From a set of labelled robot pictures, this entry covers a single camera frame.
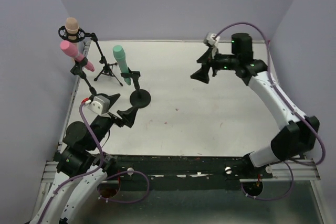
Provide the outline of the black round-base stand front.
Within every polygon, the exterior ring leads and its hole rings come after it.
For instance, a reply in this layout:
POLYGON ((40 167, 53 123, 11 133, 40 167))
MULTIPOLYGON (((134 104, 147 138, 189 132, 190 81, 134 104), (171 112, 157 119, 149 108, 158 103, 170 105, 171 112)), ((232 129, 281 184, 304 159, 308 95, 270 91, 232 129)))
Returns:
POLYGON ((147 90, 141 89, 139 84, 139 78, 141 76, 139 71, 132 71, 128 68, 128 71, 121 73, 121 76, 124 78, 125 82, 130 85, 133 82, 135 90, 130 95, 130 103, 132 106, 138 108, 145 108, 151 102, 151 95, 147 90))

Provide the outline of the black round-base clip stand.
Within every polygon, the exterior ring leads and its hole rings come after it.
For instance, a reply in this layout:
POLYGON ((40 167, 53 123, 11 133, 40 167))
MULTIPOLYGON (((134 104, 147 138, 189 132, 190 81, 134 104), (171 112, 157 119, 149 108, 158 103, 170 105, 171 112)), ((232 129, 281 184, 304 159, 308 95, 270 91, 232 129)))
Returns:
POLYGON ((108 96, 106 94, 104 94, 104 93, 97 93, 97 91, 95 90, 95 88, 88 81, 87 75, 83 71, 83 67, 86 67, 87 64, 88 64, 88 60, 86 58, 83 59, 81 62, 75 61, 75 65, 72 67, 72 69, 70 70, 70 72, 73 75, 75 75, 75 76, 79 76, 80 79, 82 79, 82 80, 85 81, 85 83, 89 87, 89 91, 91 93, 91 97, 92 98, 95 97, 95 96, 98 96, 98 95, 101 95, 101 96, 107 98, 108 96))

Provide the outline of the green microphone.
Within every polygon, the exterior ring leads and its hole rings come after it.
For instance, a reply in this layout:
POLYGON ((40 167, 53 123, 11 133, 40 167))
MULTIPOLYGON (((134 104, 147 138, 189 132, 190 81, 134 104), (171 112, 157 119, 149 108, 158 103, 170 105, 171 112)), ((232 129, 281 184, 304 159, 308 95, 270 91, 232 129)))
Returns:
POLYGON ((113 47, 113 56, 118 63, 121 74, 129 73, 129 68, 126 62, 126 54, 122 46, 115 45, 113 47))

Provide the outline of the pink microphone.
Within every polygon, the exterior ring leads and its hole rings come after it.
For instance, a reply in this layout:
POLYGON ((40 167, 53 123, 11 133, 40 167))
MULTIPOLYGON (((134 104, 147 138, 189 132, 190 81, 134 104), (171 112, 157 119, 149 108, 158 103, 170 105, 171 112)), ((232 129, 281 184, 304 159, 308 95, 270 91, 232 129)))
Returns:
POLYGON ((67 40, 63 40, 59 46, 65 55, 76 62, 82 62, 86 59, 86 57, 78 50, 77 46, 67 40))

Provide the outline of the black tripod shock-mount stand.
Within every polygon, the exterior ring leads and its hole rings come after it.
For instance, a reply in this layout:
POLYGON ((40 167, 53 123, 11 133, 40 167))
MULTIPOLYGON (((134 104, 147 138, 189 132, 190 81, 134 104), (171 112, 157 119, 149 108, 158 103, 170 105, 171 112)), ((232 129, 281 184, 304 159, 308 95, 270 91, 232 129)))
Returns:
MULTIPOLYGON (((108 63, 107 62, 105 56, 102 53, 100 45, 98 43, 98 37, 96 36, 95 33, 87 33, 79 27, 79 30, 77 32, 77 39, 76 40, 70 40, 70 39, 67 38, 67 31, 66 31, 65 26, 62 26, 58 29, 58 35, 62 40, 67 40, 67 41, 69 41, 69 42, 71 42, 75 45, 77 45, 77 43, 83 41, 85 38, 90 38, 96 44, 96 46, 98 48, 98 51, 100 53, 99 63, 103 65, 102 70, 94 78, 94 81, 97 81, 101 75, 110 76, 110 77, 115 78, 120 86, 123 86, 123 84, 119 81, 117 76, 113 73, 113 66, 117 66, 118 63, 117 62, 115 62, 115 63, 108 63)), ((93 64, 89 60, 88 60, 87 66, 84 67, 84 68, 91 71, 91 72, 95 71, 95 68, 94 68, 93 64)))

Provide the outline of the beige microphone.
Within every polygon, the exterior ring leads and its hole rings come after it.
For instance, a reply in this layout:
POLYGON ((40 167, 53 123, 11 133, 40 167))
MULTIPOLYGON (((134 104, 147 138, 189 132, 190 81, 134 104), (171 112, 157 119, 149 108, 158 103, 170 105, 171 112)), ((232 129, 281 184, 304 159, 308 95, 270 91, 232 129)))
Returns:
POLYGON ((79 30, 78 22, 75 18, 69 17, 66 19, 65 28, 67 31, 67 38, 70 40, 77 39, 77 32, 79 30))

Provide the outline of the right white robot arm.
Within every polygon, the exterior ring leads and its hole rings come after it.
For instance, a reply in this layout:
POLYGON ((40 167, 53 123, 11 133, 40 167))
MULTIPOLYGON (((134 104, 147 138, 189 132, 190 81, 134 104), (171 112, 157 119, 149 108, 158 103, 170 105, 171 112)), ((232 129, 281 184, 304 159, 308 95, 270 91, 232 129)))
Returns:
POLYGON ((313 149, 319 120, 315 116, 308 117, 297 108, 276 83, 265 62, 254 59, 249 34, 232 35, 232 52, 229 55, 219 53, 219 38, 216 34, 208 33, 204 44, 208 49, 197 60, 201 68, 191 75, 191 79, 209 83, 210 70, 214 76, 220 70, 234 71, 259 96, 279 128, 279 133, 268 146, 245 155, 245 168, 254 169, 286 161, 313 149))

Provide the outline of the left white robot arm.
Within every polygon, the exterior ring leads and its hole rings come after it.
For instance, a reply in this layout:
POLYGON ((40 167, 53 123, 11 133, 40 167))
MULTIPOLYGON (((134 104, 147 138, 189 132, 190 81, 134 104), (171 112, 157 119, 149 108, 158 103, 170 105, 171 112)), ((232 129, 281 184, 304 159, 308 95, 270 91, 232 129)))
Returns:
POLYGON ((110 113, 119 94, 99 94, 82 101, 81 121, 68 125, 58 154, 54 181, 46 199, 31 223, 71 223, 76 211, 114 168, 115 160, 104 153, 100 144, 113 125, 132 127, 137 106, 110 113))

